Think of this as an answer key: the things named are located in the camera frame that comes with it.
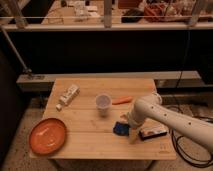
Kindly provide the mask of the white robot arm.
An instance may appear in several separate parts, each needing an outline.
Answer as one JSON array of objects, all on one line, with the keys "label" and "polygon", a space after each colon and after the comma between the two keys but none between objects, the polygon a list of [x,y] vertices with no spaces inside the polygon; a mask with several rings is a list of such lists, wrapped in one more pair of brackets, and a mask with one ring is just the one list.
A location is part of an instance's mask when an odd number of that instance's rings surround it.
[{"label": "white robot arm", "polygon": [[163,107],[158,93],[136,99],[127,113],[127,122],[133,129],[141,127],[147,118],[168,126],[213,153],[213,124]]}]

